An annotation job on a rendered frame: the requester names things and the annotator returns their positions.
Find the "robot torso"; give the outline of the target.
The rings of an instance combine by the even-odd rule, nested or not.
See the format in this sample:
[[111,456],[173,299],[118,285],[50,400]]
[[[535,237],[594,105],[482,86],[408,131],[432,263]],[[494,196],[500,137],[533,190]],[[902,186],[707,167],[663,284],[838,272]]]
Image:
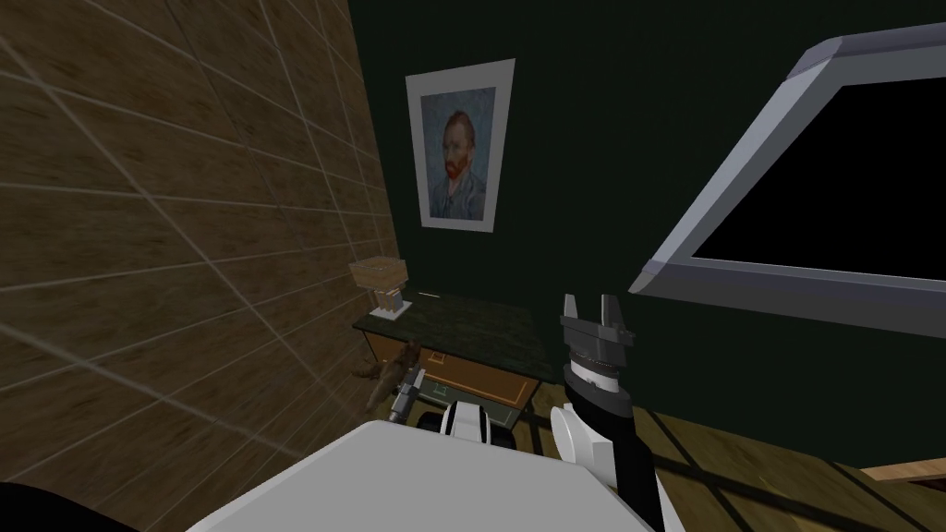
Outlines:
[[188,532],[666,532],[655,479],[628,503],[585,467],[373,420]]

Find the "grey-framed window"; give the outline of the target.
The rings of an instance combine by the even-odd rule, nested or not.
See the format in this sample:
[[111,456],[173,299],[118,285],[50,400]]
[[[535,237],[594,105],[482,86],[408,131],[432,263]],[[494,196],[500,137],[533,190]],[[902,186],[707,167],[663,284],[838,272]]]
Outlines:
[[807,49],[630,292],[946,339],[946,22]]

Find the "dark-topped wooden desk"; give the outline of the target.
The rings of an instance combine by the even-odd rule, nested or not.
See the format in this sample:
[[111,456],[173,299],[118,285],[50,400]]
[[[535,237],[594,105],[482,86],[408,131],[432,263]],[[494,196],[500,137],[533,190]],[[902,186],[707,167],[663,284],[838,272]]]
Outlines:
[[430,405],[480,405],[491,423],[513,429],[540,384],[555,380],[525,309],[410,290],[405,306],[393,320],[373,310],[353,327],[377,360],[392,357],[411,339],[420,341],[426,375],[419,395]]

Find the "framed portrait painting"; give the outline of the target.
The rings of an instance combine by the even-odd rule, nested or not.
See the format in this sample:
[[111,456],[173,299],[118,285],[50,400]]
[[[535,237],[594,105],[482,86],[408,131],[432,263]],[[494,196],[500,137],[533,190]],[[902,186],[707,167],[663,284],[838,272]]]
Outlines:
[[515,59],[406,77],[421,224],[493,231]]

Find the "tan table lamp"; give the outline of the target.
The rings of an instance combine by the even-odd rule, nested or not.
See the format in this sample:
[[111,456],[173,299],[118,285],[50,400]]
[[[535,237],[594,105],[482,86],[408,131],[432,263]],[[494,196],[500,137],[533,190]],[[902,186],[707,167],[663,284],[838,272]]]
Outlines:
[[411,305],[402,291],[408,279],[406,262],[397,258],[376,256],[349,264],[357,287],[373,294],[376,309],[370,314],[386,320],[397,320]]

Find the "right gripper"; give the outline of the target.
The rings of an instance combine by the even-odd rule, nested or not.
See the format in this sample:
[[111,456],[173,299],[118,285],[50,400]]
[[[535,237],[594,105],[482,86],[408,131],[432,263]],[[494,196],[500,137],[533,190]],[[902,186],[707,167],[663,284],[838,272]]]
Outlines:
[[623,314],[616,296],[600,297],[599,323],[579,319],[575,296],[565,294],[560,324],[564,342],[571,351],[602,366],[626,366],[626,349],[634,345],[636,336],[624,327]]

